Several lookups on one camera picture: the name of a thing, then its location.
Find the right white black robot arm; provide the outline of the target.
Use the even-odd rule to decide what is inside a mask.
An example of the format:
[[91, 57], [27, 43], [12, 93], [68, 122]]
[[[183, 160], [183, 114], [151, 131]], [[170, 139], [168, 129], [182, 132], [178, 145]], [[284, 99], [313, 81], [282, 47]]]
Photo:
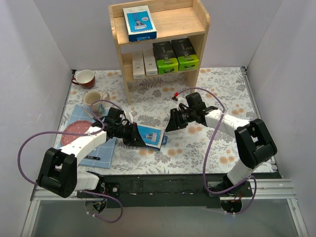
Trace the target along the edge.
[[227, 115], [214, 106], [207, 107], [197, 92], [187, 95], [186, 100], [186, 105], [178, 102], [177, 107], [170, 111], [165, 131], [184, 129], [195, 121], [235, 138], [239, 155], [237, 163], [216, 186], [210, 187], [206, 182], [203, 184], [205, 190], [212, 195], [237, 195], [241, 191], [241, 185], [254, 170], [277, 153], [277, 147], [265, 123], [259, 118], [249, 121]]

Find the green black Gillette razor box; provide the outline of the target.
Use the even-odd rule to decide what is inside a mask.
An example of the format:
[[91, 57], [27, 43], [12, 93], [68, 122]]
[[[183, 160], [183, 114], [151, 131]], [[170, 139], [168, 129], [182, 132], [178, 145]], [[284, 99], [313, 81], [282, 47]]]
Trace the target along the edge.
[[179, 71], [198, 68], [199, 58], [189, 38], [173, 39], [171, 44], [178, 60]]
[[178, 60], [170, 41], [153, 43], [153, 52], [159, 75], [178, 71]]

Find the white Harry's razor box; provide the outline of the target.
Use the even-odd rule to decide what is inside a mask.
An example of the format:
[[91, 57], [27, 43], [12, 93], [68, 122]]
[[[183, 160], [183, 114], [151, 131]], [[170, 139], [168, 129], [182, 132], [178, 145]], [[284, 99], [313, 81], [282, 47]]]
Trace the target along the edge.
[[143, 50], [143, 59], [146, 76], [155, 76], [158, 74], [156, 60], [152, 49]]

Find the long white Harry's box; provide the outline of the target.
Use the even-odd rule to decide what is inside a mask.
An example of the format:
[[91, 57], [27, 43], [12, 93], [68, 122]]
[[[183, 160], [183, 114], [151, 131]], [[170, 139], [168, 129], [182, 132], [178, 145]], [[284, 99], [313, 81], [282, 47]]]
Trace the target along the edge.
[[145, 78], [144, 58], [142, 51], [132, 52], [133, 79]]

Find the blue Harry's razor pack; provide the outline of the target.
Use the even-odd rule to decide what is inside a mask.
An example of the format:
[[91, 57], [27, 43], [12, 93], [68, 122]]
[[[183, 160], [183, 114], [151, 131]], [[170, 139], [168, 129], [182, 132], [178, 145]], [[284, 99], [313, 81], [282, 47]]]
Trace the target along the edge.
[[161, 147], [166, 145], [168, 137], [165, 135], [165, 129], [138, 124], [138, 131], [145, 143], [145, 148], [160, 151]]
[[147, 5], [124, 8], [123, 13], [129, 42], [157, 38], [157, 30]]

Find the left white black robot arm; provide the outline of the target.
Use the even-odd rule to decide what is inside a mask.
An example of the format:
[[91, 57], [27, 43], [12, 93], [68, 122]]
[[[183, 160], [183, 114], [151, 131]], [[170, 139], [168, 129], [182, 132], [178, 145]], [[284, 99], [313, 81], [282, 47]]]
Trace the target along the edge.
[[93, 197], [101, 197], [105, 185], [96, 173], [78, 171], [78, 164], [95, 148], [112, 138], [120, 138], [127, 146], [146, 147], [137, 123], [130, 123], [124, 111], [111, 107], [108, 114], [96, 122], [82, 136], [59, 149], [46, 151], [37, 178], [37, 185], [67, 198], [74, 191], [88, 190]]

